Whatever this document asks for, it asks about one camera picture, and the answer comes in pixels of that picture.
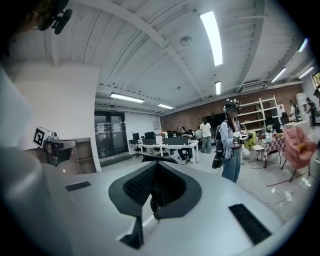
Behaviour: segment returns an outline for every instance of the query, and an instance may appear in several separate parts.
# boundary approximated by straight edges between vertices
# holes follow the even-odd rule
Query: doorway
[[[94,131],[99,159],[128,152],[124,113],[95,111]]]

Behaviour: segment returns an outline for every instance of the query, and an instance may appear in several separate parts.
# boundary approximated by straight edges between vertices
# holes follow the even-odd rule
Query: smoke detector
[[[190,44],[193,43],[193,41],[194,40],[190,36],[187,35],[187,36],[184,36],[181,38],[180,44],[184,47],[188,47]]]

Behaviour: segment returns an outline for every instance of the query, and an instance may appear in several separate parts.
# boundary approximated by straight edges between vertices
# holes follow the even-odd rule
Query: white table
[[[310,133],[310,124],[309,121],[300,121],[300,122],[289,122],[284,125],[285,129],[292,129],[294,127],[301,127],[305,133],[305,135],[308,136]]]
[[[164,151],[163,149],[168,149],[169,150],[169,156],[170,155],[170,150],[180,150],[180,149],[189,149],[191,148],[192,150],[192,157],[195,157],[195,161],[193,161],[193,166],[196,167],[196,162],[199,163],[199,148],[198,148],[198,140],[192,140],[189,145],[165,145],[165,144],[159,144],[159,145],[144,145],[144,144],[130,144],[130,146],[138,147],[141,149],[141,152],[143,152],[143,147],[144,148],[150,148],[153,149],[153,154],[154,154],[154,148],[160,148],[160,153],[161,156],[164,156]]]

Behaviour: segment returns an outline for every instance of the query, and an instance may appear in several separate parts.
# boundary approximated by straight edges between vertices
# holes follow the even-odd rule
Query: brick wall
[[[266,100],[275,96],[276,103],[278,105],[284,104],[285,111],[289,113],[290,100],[294,100],[296,102],[296,94],[298,93],[303,93],[303,89],[300,84],[258,91],[250,94],[239,95],[233,98],[240,100],[242,104],[246,104],[258,101],[259,98],[261,98],[262,100]],[[223,113],[223,106],[225,104],[226,100],[221,99],[201,106],[196,106],[186,110],[161,116],[161,128],[163,131],[174,131],[177,129],[177,127],[184,126],[185,128],[196,130],[197,127],[202,123],[202,117],[210,116],[213,112],[215,114]],[[251,107],[246,107],[245,112],[255,111],[255,109],[250,110],[250,108]],[[271,115],[271,111],[266,111],[265,115],[266,117]],[[240,116],[239,120],[243,122],[244,120],[241,120],[241,118],[244,118],[246,120],[254,120],[255,118],[257,118],[257,115],[249,114],[245,116]],[[257,124],[258,123],[250,123],[246,126],[248,129],[252,129],[254,127],[251,126]]]

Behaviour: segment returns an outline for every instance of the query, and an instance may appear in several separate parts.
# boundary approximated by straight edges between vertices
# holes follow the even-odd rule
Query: pink armchair
[[[284,168],[287,160],[289,160],[294,168],[293,175],[289,182],[292,181],[297,169],[308,166],[310,175],[310,160],[317,148],[317,144],[309,140],[304,130],[299,126],[292,129],[284,129],[283,135],[285,139],[285,161],[281,170]],[[306,144],[306,150],[302,153],[300,153],[298,148],[298,145],[301,143]]]

